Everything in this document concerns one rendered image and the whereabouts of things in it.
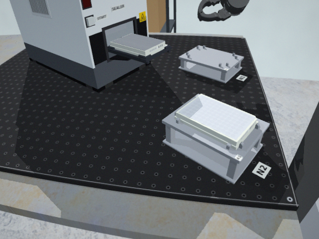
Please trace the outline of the white foil-sealed well plate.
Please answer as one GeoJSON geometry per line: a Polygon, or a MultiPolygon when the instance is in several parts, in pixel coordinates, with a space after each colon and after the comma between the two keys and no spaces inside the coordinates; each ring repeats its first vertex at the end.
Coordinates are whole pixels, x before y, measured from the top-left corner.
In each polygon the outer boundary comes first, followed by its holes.
{"type": "Polygon", "coordinates": [[[178,110],[176,118],[218,142],[232,144],[234,150],[258,123],[254,115],[203,94],[178,110]]]}

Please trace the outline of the black perforated breadboard table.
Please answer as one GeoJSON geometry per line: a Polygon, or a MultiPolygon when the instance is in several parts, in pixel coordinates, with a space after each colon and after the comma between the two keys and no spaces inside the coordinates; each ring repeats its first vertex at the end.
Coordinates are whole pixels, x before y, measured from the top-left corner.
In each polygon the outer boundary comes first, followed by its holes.
{"type": "Polygon", "coordinates": [[[160,35],[171,52],[96,92],[29,59],[26,48],[0,65],[0,171],[154,197],[297,211],[275,122],[246,38],[160,35]],[[243,56],[222,83],[180,67],[203,46],[243,56]],[[244,81],[236,79],[246,76],[244,81]],[[203,94],[270,123],[262,148],[235,184],[162,141],[162,120],[203,94]],[[261,162],[264,178],[252,173],[261,162]]]}

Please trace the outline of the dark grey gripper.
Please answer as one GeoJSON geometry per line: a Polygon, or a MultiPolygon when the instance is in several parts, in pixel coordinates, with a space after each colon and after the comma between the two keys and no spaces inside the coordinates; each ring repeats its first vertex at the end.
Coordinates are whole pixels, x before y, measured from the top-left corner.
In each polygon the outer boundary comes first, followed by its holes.
{"type": "Polygon", "coordinates": [[[247,6],[249,0],[202,0],[198,7],[198,19],[199,21],[225,21],[231,16],[239,15],[247,6]],[[205,14],[203,9],[206,6],[215,6],[221,3],[223,9],[218,13],[205,14]]]}

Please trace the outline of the white label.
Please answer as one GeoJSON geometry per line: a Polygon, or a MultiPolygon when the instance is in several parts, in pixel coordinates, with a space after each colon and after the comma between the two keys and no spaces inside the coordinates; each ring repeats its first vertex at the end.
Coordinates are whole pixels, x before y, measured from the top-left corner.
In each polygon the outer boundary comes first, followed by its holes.
{"type": "Polygon", "coordinates": [[[252,171],[252,173],[265,179],[270,169],[271,167],[259,162],[257,166],[254,168],[254,170],[252,171]]]}
{"type": "Polygon", "coordinates": [[[236,79],[244,81],[247,77],[243,75],[239,75],[236,79]]]}

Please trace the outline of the grey foil seal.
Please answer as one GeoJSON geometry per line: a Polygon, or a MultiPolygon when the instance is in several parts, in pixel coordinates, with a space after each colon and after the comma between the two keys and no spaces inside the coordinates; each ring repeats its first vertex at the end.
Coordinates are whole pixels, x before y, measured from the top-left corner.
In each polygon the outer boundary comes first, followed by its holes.
{"type": "Polygon", "coordinates": [[[131,33],[112,42],[146,51],[165,41],[131,33]]]}

